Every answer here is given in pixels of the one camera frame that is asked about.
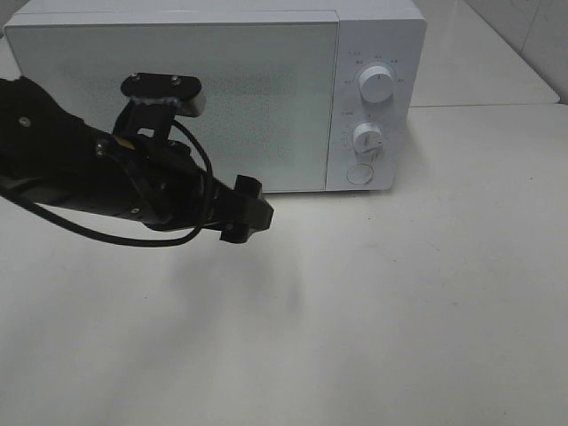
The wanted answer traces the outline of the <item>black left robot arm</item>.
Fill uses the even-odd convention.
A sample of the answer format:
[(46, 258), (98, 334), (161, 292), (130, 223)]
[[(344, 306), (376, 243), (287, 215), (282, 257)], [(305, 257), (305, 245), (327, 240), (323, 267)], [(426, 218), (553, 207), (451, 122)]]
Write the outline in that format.
[[(165, 248), (200, 231), (246, 242), (267, 230), (272, 206), (261, 183), (238, 176), (234, 186), (215, 178), (197, 138), (170, 138), (182, 117), (202, 114), (201, 81), (193, 76), (133, 74), (121, 85), (126, 107), (111, 132), (65, 111), (26, 77), (1, 82), (1, 195), (72, 233), (119, 246)], [(140, 240), (97, 232), (57, 214), (71, 209), (118, 217), (174, 239)]]

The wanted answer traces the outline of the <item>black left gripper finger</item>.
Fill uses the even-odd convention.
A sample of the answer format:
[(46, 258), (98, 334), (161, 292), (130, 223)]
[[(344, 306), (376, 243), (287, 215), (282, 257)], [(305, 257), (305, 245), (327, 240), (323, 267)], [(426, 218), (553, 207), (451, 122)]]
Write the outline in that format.
[(273, 207), (263, 199), (247, 198), (224, 222), (220, 240), (232, 244), (243, 244), (254, 234), (270, 228)]
[(253, 177), (238, 175), (233, 188), (233, 196), (240, 200), (261, 200), (263, 198), (262, 184)]

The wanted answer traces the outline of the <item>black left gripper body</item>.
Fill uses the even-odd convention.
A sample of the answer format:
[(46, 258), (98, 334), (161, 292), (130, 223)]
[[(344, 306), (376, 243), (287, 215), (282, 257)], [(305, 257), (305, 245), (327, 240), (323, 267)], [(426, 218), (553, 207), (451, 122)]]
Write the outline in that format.
[(110, 157), (153, 217), (155, 231), (224, 230), (240, 218), (240, 194), (214, 177), (203, 146), (172, 106), (128, 104), (113, 128)]

